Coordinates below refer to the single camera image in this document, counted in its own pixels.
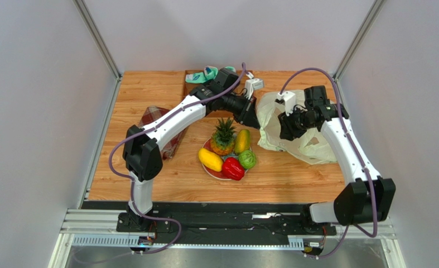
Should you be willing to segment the red fake bell pepper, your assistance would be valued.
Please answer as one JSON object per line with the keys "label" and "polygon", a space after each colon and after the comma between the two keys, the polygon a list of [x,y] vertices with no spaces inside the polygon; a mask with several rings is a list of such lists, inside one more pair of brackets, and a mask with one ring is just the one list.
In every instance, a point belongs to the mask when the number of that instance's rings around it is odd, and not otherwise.
{"label": "red fake bell pepper", "polygon": [[233,157],[228,157],[222,165],[222,174],[228,179],[240,181],[245,175],[245,168]]}

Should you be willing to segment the translucent white plastic bag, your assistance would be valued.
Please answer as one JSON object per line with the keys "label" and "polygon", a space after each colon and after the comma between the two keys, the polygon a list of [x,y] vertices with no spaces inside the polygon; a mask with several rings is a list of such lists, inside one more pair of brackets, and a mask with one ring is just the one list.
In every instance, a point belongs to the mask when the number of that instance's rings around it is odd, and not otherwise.
{"label": "translucent white plastic bag", "polygon": [[279,137],[281,130],[278,116],[284,106],[275,102],[277,93],[264,94],[257,104],[257,117],[260,124],[258,146],[265,150],[287,152],[310,165],[336,163],[337,158],[330,144],[315,128],[293,141]]}

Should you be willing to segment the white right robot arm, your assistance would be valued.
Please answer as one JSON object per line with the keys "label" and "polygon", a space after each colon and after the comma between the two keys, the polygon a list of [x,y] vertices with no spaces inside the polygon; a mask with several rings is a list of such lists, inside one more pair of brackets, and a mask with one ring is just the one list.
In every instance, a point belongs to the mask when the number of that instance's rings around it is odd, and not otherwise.
{"label": "white right robot arm", "polygon": [[348,113],[331,103],[323,86],[305,89],[305,106],[300,108],[291,91],[277,94],[284,105],[278,116],[279,136],[292,141],[307,130],[317,129],[329,143],[345,179],[345,188],[332,202],[308,205],[314,223],[338,223],[349,226],[386,220],[396,191],[391,178],[385,179],[370,163],[357,141]]}

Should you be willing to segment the yellow fake bell pepper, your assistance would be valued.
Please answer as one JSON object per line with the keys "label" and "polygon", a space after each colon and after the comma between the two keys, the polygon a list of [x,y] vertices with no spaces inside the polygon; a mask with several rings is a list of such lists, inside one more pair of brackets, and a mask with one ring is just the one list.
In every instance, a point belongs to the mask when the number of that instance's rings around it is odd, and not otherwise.
{"label": "yellow fake bell pepper", "polygon": [[199,161],[208,169],[221,172],[223,167],[222,158],[206,148],[201,148],[198,152]]}

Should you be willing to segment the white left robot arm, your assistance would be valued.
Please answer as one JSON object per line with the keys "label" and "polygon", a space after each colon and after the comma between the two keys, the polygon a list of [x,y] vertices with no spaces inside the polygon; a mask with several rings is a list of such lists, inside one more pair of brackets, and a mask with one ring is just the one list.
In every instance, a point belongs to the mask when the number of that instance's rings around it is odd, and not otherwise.
{"label": "white left robot arm", "polygon": [[255,90],[264,88],[264,82],[251,73],[240,75],[227,68],[216,77],[197,85],[184,100],[160,119],[127,131],[123,159],[133,183],[129,213],[142,217],[152,210],[153,179],[163,167],[161,151],[175,136],[189,125],[213,111],[227,111],[244,126],[260,128],[255,111]]}

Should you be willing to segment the yellow fake mango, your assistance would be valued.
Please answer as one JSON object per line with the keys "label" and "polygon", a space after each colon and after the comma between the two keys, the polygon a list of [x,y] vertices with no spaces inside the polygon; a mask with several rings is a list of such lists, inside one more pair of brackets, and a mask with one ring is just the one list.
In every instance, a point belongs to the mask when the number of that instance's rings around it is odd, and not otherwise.
{"label": "yellow fake mango", "polygon": [[235,139],[234,152],[239,155],[243,151],[248,150],[250,148],[250,142],[250,131],[247,129],[240,130]]}

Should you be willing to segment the fake pineapple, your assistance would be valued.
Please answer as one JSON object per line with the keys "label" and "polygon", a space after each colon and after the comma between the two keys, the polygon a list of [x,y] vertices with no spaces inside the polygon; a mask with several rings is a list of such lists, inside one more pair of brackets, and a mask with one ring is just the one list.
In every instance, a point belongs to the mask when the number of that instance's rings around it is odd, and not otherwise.
{"label": "fake pineapple", "polygon": [[231,154],[235,147],[235,127],[233,120],[227,118],[218,119],[215,131],[211,136],[210,146],[214,153],[219,156]]}

